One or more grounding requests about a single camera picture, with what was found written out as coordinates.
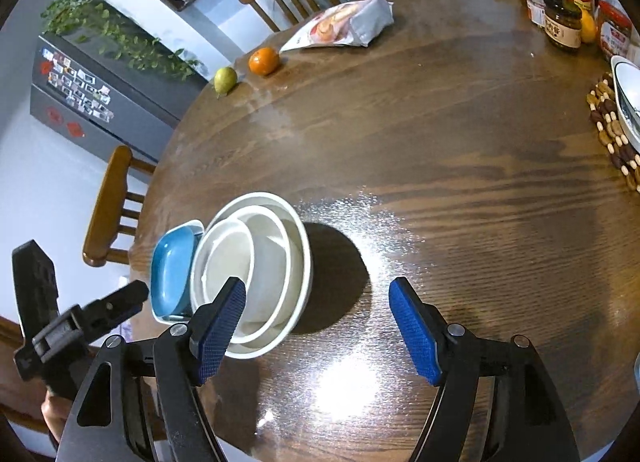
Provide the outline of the left hand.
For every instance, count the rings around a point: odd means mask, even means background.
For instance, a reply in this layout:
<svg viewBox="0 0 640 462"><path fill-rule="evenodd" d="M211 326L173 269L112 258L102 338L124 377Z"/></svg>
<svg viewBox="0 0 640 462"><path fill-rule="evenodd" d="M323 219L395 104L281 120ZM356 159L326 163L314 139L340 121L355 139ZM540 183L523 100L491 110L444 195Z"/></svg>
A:
<svg viewBox="0 0 640 462"><path fill-rule="evenodd" d="M41 413L47 428L56 442L60 442L73 401L54 395L47 390L41 404Z"/></svg>

